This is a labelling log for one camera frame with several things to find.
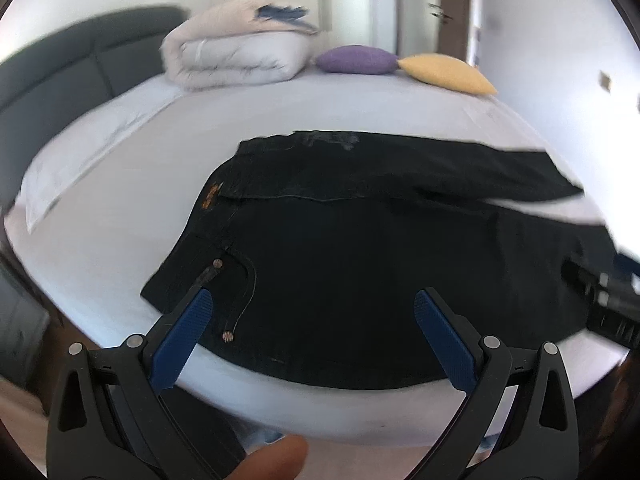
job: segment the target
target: black jeans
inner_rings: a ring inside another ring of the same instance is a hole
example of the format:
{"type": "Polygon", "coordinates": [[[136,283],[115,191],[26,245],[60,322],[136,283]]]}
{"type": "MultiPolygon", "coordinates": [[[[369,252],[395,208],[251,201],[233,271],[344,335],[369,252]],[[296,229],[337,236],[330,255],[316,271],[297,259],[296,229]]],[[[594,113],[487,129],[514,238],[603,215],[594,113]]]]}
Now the black jeans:
{"type": "Polygon", "coordinates": [[[425,286],[510,346],[584,327],[560,266],[574,254],[609,269],[606,229],[478,200],[580,192],[543,152],[359,132],[252,139],[211,175],[142,295],[171,310],[220,258],[201,343],[221,357],[335,388],[435,380],[443,371],[413,318],[425,286]]]}

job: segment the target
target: white pillow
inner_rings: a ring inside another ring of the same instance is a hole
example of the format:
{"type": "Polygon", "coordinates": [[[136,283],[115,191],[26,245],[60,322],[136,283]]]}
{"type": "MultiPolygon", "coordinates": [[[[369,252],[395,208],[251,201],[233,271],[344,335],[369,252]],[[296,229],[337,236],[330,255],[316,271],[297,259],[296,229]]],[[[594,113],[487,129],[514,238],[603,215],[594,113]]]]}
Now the white pillow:
{"type": "Polygon", "coordinates": [[[182,45],[173,62],[179,70],[170,73],[188,89],[275,83],[295,76],[310,56],[310,38],[298,32],[202,38],[182,45]]]}
{"type": "Polygon", "coordinates": [[[117,144],[184,93],[164,75],[155,76],[80,116],[51,139],[31,161],[16,198],[25,208],[27,231],[117,144]]]}

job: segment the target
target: mattress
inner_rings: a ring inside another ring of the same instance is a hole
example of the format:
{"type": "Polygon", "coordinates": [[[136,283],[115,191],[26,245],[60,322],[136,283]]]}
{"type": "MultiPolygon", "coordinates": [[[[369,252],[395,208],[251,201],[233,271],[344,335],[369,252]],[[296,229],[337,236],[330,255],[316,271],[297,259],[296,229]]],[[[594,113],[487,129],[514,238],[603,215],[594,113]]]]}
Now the mattress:
{"type": "MultiPolygon", "coordinates": [[[[15,253],[36,283],[89,338],[117,346],[159,313],[140,290],[178,239],[210,173],[241,140],[294,130],[349,130],[473,140],[497,148],[546,148],[495,98],[478,98],[400,75],[318,73],[283,83],[196,92],[169,105],[105,156],[28,234],[17,205],[5,217],[15,253]]],[[[498,202],[530,214],[600,223],[588,196],[544,204],[498,202]]],[[[574,396],[626,350],[587,332],[559,345],[574,396]]],[[[197,397],[284,433],[380,446],[429,446],[464,394],[449,381],[381,391],[289,383],[196,347],[178,384],[197,397]]],[[[504,423],[510,389],[489,434],[504,423]]]]}

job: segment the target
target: bed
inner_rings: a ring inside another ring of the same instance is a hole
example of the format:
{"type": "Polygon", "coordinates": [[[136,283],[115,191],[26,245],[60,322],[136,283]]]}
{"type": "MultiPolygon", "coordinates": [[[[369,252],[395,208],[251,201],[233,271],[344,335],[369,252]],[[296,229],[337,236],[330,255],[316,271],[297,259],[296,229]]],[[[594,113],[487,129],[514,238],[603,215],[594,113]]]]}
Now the bed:
{"type": "MultiPolygon", "coordinates": [[[[241,140],[347,130],[546,148],[571,177],[537,133],[495,98],[450,92],[399,74],[325,74],[309,67],[287,82],[211,89],[175,100],[94,165],[29,233],[24,207],[8,208],[30,160],[74,118],[160,73],[159,41],[181,19],[171,7],[111,14],[45,38],[0,66],[0,153],[19,154],[12,155],[11,165],[8,158],[0,162],[8,239],[34,282],[100,346],[145,333],[159,317],[140,290],[174,246],[204,181],[241,140]],[[68,52],[70,44],[85,45],[78,46],[76,59],[61,56],[41,67],[34,62],[44,52],[68,52]],[[105,50],[96,52],[96,44],[105,50]],[[28,84],[7,90],[5,82],[18,74],[27,74],[28,84]],[[55,99],[73,105],[59,116],[55,99]]],[[[602,222],[588,196],[501,205],[564,221],[602,222]]],[[[587,332],[559,347],[574,396],[626,355],[587,332]]],[[[430,446],[464,395],[446,380],[382,391],[289,383],[199,346],[178,384],[228,413],[285,433],[379,446],[430,446]]],[[[504,396],[490,433],[504,423],[513,394],[504,396]]]]}

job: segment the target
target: headboard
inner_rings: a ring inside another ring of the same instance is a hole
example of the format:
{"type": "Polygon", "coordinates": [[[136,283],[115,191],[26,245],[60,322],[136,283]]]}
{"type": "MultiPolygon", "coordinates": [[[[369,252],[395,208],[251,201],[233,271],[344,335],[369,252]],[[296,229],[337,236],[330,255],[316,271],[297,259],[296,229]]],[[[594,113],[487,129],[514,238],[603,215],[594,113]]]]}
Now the headboard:
{"type": "Polygon", "coordinates": [[[162,38],[186,19],[178,7],[96,16],[0,64],[0,207],[6,213],[38,151],[69,123],[162,72],[162,38]]]}

